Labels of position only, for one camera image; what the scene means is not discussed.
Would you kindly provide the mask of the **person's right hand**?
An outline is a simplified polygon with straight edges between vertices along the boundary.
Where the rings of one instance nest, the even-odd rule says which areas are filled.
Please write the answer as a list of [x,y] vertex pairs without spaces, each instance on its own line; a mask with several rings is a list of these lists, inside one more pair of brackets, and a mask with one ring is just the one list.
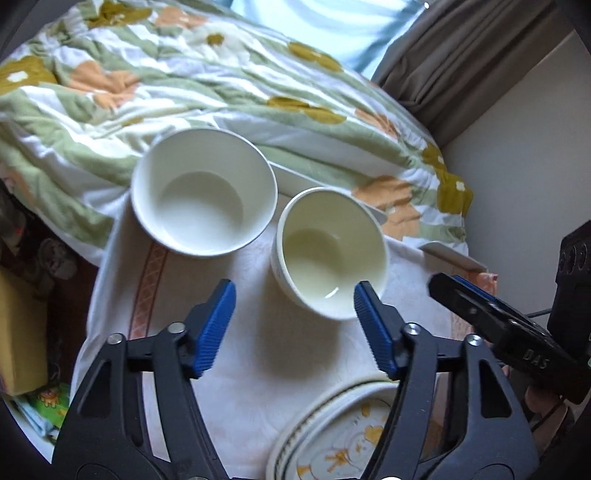
[[567,405],[561,395],[534,384],[528,386],[524,400],[526,407],[540,417],[531,427],[532,433],[555,421],[561,424],[567,412]]

